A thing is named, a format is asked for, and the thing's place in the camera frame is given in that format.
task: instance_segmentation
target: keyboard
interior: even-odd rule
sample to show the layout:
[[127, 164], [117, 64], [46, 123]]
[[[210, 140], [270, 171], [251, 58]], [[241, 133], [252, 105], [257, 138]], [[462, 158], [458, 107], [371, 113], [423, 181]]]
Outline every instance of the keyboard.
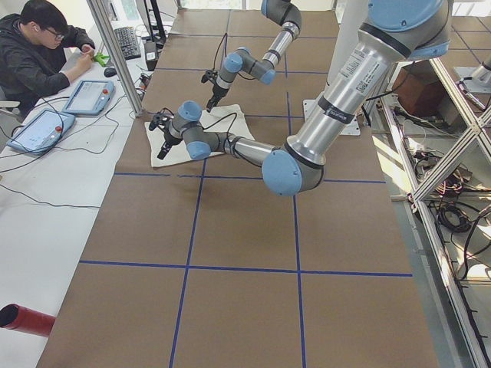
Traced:
[[125, 60], [141, 57], [140, 43], [133, 27], [121, 27], [114, 30], [117, 43], [121, 47]]

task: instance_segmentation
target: black hair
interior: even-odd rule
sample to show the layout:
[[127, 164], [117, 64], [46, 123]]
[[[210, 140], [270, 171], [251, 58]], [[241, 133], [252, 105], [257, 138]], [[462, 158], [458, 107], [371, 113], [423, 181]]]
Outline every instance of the black hair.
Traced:
[[68, 33], [68, 24], [64, 15], [46, 0], [29, 0], [25, 3], [21, 12], [21, 23], [26, 25], [30, 21], [37, 23], [41, 29], [52, 27], [60, 34]]

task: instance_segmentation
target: white table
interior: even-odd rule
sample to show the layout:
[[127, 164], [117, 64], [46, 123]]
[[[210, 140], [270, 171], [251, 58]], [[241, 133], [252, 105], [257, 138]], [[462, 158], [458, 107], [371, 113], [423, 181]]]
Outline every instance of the white table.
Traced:
[[[65, 67], [70, 67], [76, 58], [77, 53]], [[134, 81], [142, 72], [141, 68], [146, 69], [144, 57], [127, 64]], [[94, 63], [79, 80], [107, 80], [103, 71], [99, 64]], [[115, 92], [103, 113], [124, 94], [117, 76], [109, 79], [115, 84]], [[69, 96], [76, 85], [77, 81], [47, 100]], [[52, 106], [60, 110], [65, 102], [55, 101]], [[44, 104], [33, 110], [26, 121], [46, 107]], [[111, 138], [115, 122], [103, 117], [91, 125], [98, 117], [78, 117], [65, 136], [86, 129], [57, 145], [66, 149], [85, 148], [99, 152], [110, 138], [102, 154], [53, 149], [26, 167], [0, 173], [3, 176], [0, 184], [42, 202], [100, 206], [133, 124], [134, 115], [125, 97], [109, 113], [109, 117], [119, 123]], [[0, 171], [33, 160], [28, 155], [7, 157], [15, 154], [9, 147], [0, 153]], [[56, 316], [96, 216], [97, 209], [39, 205], [0, 187], [0, 308], [16, 303]], [[34, 367], [46, 341], [44, 337], [0, 329], [1, 365], [9, 368]]]

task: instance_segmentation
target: red cylinder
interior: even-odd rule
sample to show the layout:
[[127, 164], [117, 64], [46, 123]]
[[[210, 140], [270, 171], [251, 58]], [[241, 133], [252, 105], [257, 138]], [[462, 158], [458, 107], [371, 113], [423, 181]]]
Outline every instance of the red cylinder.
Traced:
[[48, 337], [55, 317], [17, 304], [9, 304], [0, 310], [0, 327], [27, 334]]

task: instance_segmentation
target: person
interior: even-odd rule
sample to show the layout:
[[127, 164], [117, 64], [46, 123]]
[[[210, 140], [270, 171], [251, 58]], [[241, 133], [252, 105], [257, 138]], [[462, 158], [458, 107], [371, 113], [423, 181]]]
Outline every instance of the person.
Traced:
[[[76, 47], [81, 56], [74, 67], [66, 63], [64, 48]], [[46, 0], [29, 0], [21, 14], [0, 19], [0, 87], [8, 100], [19, 101], [22, 117], [40, 97], [57, 94], [88, 71], [94, 42], [82, 28], [67, 24], [60, 10]]]

